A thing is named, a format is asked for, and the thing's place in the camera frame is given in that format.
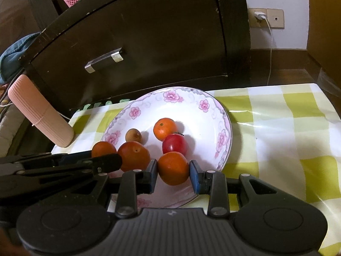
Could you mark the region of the orange tangerine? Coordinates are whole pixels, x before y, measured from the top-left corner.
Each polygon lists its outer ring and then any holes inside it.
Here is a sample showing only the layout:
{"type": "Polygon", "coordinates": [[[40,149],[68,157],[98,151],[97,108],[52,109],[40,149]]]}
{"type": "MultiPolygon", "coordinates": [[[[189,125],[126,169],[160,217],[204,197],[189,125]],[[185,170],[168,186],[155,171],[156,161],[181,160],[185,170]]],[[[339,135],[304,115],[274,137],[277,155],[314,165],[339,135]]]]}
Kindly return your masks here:
{"type": "Polygon", "coordinates": [[[107,156],[110,154],[116,154],[117,150],[115,148],[115,146],[113,146],[111,143],[109,142],[97,142],[91,150],[91,157],[95,158],[95,157],[101,157],[101,156],[107,156]]]}
{"type": "Polygon", "coordinates": [[[178,186],[187,181],[190,173],[185,156],[172,151],[162,155],[157,164],[158,174],[162,181],[169,186],[178,186]]]}
{"type": "Polygon", "coordinates": [[[159,141],[164,141],[164,139],[175,132],[178,132],[176,123],[171,118],[161,118],[159,119],[153,128],[154,136],[159,141]]]}

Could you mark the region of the large red tomato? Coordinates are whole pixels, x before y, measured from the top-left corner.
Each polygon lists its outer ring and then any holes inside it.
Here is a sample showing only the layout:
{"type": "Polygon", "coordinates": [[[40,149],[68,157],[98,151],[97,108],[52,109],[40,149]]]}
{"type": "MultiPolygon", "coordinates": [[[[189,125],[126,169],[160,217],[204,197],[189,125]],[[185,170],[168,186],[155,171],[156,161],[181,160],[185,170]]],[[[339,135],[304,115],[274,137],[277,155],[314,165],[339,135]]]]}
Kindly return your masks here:
{"type": "Polygon", "coordinates": [[[122,158],[121,170],[127,172],[134,169],[145,170],[150,163],[149,151],[139,142],[125,142],[118,149],[118,154],[122,158]]]}

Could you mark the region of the tan longan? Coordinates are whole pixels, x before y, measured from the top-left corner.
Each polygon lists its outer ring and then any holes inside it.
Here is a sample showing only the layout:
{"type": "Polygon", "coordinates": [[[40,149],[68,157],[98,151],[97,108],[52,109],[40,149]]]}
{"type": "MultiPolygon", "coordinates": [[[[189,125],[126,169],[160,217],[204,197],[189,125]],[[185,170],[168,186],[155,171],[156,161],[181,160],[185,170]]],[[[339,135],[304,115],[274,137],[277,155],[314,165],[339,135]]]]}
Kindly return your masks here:
{"type": "Polygon", "coordinates": [[[125,141],[142,143],[142,135],[137,129],[131,128],[125,134],[125,141]]]}

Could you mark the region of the red cherry tomato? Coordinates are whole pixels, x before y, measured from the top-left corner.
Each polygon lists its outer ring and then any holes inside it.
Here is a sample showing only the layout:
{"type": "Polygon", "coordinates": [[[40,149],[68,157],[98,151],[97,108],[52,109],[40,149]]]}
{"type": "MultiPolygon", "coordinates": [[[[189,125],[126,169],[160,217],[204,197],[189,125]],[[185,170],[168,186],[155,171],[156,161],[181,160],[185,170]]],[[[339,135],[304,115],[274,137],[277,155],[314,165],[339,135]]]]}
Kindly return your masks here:
{"type": "Polygon", "coordinates": [[[163,154],[178,152],[186,156],[188,144],[182,134],[170,134],[162,142],[163,154]]]}

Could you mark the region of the grey padded cushion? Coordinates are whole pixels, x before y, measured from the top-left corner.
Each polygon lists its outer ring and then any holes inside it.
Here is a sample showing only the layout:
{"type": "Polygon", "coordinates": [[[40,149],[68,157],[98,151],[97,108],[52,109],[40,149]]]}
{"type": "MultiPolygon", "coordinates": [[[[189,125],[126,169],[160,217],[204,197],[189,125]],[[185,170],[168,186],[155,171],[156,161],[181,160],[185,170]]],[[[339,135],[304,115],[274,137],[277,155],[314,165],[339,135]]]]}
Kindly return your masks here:
{"type": "Polygon", "coordinates": [[[28,125],[29,121],[14,105],[1,112],[1,157],[18,153],[28,125]]]}

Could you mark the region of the white floral ceramic plate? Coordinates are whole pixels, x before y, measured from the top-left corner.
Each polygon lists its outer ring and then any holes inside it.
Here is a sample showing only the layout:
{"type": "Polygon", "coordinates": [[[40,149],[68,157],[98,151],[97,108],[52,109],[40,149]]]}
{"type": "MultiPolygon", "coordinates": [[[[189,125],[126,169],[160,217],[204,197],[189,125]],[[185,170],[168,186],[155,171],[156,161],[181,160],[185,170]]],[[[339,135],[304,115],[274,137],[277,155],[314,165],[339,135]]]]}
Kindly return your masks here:
{"type": "Polygon", "coordinates": [[[153,91],[125,106],[106,128],[102,140],[119,148],[129,129],[137,129],[152,159],[162,156],[162,144],[153,132],[161,118],[172,119],[188,144],[187,160],[202,170],[221,172],[232,147],[232,126],[226,108],[210,93],[171,87],[153,91]]]}

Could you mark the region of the pink ribbed cylindrical case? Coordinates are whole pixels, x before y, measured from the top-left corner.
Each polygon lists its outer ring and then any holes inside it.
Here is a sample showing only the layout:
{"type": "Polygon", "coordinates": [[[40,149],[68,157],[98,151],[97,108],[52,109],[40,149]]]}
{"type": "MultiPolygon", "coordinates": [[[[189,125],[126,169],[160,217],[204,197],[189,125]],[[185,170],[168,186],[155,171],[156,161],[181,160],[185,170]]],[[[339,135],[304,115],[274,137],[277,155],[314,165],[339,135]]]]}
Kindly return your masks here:
{"type": "Polygon", "coordinates": [[[39,92],[28,76],[20,75],[8,96],[19,111],[55,145],[65,148],[75,135],[73,128],[39,92]]]}

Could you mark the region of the blue cloth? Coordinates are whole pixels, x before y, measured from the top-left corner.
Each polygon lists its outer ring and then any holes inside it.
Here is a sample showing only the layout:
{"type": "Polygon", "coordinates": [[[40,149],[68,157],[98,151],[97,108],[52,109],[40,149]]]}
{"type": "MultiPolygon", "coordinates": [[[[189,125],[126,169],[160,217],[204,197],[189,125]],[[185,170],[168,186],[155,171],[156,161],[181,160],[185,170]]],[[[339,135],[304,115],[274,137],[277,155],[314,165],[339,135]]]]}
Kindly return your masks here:
{"type": "Polygon", "coordinates": [[[40,32],[29,34],[17,40],[1,54],[1,84],[9,83],[19,73],[19,58],[39,35],[40,32]]]}

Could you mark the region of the dark wooden drawer cabinet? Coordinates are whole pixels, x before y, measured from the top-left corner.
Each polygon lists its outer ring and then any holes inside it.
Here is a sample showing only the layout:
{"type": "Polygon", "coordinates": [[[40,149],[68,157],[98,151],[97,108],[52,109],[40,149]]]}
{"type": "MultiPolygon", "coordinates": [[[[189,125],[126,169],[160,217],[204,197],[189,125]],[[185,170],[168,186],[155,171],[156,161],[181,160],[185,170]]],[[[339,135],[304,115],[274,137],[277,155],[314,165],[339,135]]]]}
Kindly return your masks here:
{"type": "Polygon", "coordinates": [[[246,0],[80,0],[30,45],[21,62],[57,110],[163,86],[202,90],[250,81],[246,0]],[[123,48],[94,73],[87,62],[123,48]]]}

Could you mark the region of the white charger plug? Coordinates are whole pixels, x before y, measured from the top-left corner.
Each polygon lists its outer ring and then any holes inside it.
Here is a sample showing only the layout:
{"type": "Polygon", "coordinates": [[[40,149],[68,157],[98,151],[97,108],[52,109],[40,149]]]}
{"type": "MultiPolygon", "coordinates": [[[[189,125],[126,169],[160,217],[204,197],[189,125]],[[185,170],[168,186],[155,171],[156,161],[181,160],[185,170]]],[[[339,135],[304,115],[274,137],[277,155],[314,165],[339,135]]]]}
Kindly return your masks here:
{"type": "Polygon", "coordinates": [[[254,12],[254,17],[257,20],[266,20],[267,19],[267,14],[264,12],[254,12]]]}

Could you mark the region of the brown wooden wardrobe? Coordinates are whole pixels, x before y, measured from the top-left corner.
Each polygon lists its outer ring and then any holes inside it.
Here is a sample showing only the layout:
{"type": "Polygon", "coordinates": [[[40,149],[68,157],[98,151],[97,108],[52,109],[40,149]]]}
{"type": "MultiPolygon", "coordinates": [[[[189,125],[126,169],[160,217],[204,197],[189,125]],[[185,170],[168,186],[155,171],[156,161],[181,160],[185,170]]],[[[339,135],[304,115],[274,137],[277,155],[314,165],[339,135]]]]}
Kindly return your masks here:
{"type": "Polygon", "coordinates": [[[309,0],[309,54],[340,83],[340,0],[309,0]]]}

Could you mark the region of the beige wall socket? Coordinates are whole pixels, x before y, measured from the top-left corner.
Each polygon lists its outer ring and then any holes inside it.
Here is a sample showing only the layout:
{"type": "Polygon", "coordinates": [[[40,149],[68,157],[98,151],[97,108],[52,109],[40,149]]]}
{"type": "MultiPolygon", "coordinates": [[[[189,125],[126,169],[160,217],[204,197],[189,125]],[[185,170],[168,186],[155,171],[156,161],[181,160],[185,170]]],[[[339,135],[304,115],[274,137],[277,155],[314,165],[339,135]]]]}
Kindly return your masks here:
{"type": "Polygon", "coordinates": [[[249,25],[251,28],[267,27],[274,29],[284,29],[284,10],[249,8],[249,25]]]}

